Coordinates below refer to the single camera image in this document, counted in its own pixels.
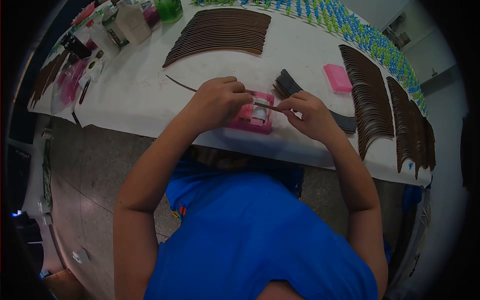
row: gray floor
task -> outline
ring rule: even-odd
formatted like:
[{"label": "gray floor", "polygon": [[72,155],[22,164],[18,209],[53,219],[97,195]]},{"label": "gray floor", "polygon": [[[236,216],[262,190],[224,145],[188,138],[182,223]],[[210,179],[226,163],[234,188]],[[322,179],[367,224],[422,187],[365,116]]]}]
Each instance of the gray floor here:
[{"label": "gray floor", "polygon": [[[153,138],[80,128],[53,118],[50,164],[53,227],[60,255],[92,299],[114,299],[112,221],[115,198],[130,168]],[[385,239],[395,247],[402,218],[403,184],[375,180],[382,204]],[[305,167],[301,198],[333,230],[347,232],[347,209],[334,171]],[[166,196],[155,211],[157,239],[180,226]],[[77,263],[72,251],[84,248],[90,261]]]}]

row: bottle cap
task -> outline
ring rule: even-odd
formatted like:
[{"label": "bottle cap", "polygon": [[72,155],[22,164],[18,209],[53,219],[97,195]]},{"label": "bottle cap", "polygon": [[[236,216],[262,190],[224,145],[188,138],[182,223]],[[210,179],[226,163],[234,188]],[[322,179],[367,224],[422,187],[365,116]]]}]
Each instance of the bottle cap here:
[{"label": "bottle cap", "polygon": [[63,38],[61,39],[60,44],[61,44],[62,46],[65,46],[65,44],[67,43],[68,39],[69,39],[71,36],[72,36],[72,34],[71,34],[70,32],[67,32],[67,33],[63,36]]}]

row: plastic bottle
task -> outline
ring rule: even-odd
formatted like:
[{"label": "plastic bottle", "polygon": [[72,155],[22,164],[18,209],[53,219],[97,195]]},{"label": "plastic bottle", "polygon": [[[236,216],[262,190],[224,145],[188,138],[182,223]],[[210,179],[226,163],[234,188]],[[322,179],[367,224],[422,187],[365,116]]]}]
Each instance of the plastic bottle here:
[{"label": "plastic bottle", "polygon": [[123,32],[120,30],[120,27],[117,24],[117,14],[119,10],[116,8],[111,8],[106,11],[102,17],[102,25],[105,27],[108,35],[119,45],[123,47],[129,43]]},{"label": "plastic bottle", "polygon": [[162,23],[175,23],[183,16],[180,0],[155,0],[155,6]]},{"label": "plastic bottle", "polygon": [[117,8],[119,12],[115,22],[130,43],[137,46],[152,34],[137,5],[125,4],[124,0],[120,0],[117,2]]},{"label": "plastic bottle", "polygon": [[90,38],[110,59],[116,57],[120,52],[117,46],[102,25],[97,25],[93,20],[87,22],[86,26],[90,28]]},{"label": "plastic bottle", "polygon": [[67,32],[60,41],[65,49],[75,54],[78,58],[84,59],[92,55],[92,51],[73,34]]}]

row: white bottle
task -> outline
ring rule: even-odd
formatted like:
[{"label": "white bottle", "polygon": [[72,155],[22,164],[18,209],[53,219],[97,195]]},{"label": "white bottle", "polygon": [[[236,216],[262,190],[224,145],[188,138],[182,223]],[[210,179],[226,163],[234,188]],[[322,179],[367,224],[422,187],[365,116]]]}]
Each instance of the white bottle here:
[{"label": "white bottle", "polygon": [[137,5],[125,4],[124,0],[120,0],[117,8],[119,12],[115,21],[130,43],[138,46],[152,34]]},{"label": "white bottle", "polygon": [[86,26],[90,28],[90,38],[92,41],[108,58],[112,59],[118,55],[120,47],[112,41],[102,25],[95,24],[93,20],[90,20]]}]

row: left hand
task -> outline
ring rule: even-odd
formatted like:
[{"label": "left hand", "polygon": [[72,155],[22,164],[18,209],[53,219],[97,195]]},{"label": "left hand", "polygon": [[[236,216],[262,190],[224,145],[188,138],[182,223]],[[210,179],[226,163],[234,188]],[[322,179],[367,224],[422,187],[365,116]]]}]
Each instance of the left hand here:
[{"label": "left hand", "polygon": [[189,124],[195,134],[228,125],[241,107],[252,103],[236,77],[214,78],[203,83],[178,118]]}]

